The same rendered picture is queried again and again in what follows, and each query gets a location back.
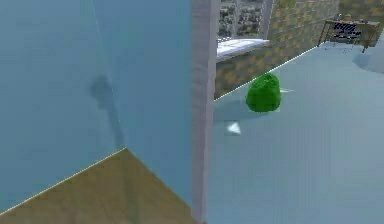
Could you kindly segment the window with white sill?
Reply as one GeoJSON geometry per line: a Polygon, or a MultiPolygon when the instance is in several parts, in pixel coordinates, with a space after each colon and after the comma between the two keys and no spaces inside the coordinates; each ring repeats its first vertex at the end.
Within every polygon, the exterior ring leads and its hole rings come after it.
{"type": "Polygon", "coordinates": [[[217,61],[256,48],[267,39],[274,0],[219,0],[217,61]]]}

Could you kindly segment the brown wooden table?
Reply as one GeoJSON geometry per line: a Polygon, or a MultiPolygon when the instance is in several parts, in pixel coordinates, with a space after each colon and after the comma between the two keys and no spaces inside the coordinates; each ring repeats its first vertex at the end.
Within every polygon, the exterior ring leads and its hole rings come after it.
{"type": "Polygon", "coordinates": [[[379,25],[379,22],[371,21],[325,20],[317,46],[327,41],[337,42],[345,38],[351,40],[353,44],[359,43],[363,47],[362,52],[365,52],[378,32],[379,25]]]}

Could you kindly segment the green round beanbag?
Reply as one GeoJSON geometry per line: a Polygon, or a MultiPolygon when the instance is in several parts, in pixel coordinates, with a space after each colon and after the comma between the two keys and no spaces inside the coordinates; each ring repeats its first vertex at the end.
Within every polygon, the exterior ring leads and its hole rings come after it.
{"type": "Polygon", "coordinates": [[[273,73],[265,73],[249,85],[245,102],[253,112],[275,111],[281,104],[280,82],[273,73]]]}

